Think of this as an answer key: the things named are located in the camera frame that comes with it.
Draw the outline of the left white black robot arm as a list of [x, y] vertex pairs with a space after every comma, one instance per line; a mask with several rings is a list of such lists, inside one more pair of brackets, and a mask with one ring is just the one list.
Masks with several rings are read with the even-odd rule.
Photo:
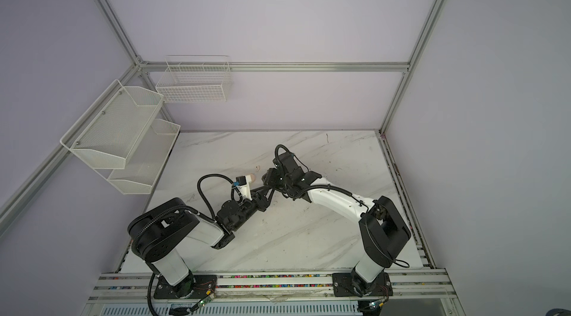
[[190, 238], [223, 249], [255, 213], [270, 207], [273, 195], [271, 188], [255, 188], [249, 199], [225, 202], [213, 219], [180, 198], [173, 198], [130, 222], [127, 231], [132, 238], [132, 253], [169, 286], [192, 284], [192, 271], [177, 252], [178, 245]]

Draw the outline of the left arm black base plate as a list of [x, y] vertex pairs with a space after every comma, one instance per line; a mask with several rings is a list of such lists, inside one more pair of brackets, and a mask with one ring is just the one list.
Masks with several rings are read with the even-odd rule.
[[160, 276], [153, 298], [156, 300], [200, 300], [215, 292], [217, 279], [215, 274], [189, 274], [181, 283], [171, 286], [163, 276]]

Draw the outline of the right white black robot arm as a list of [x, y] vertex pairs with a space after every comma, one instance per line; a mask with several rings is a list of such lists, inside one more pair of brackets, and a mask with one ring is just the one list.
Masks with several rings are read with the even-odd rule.
[[335, 186], [301, 164], [290, 151], [276, 152], [273, 164], [263, 176], [265, 186], [286, 198], [326, 207], [357, 226], [364, 254], [352, 270], [354, 280], [369, 286], [394, 264], [409, 267], [398, 256], [411, 232], [391, 199], [363, 197]]

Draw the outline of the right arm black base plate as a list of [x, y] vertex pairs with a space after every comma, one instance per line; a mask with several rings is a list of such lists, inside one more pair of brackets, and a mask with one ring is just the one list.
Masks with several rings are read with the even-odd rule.
[[393, 296], [392, 283], [389, 275], [382, 272], [373, 282], [367, 283], [358, 274], [334, 273], [332, 275], [333, 292], [336, 297], [391, 297]]

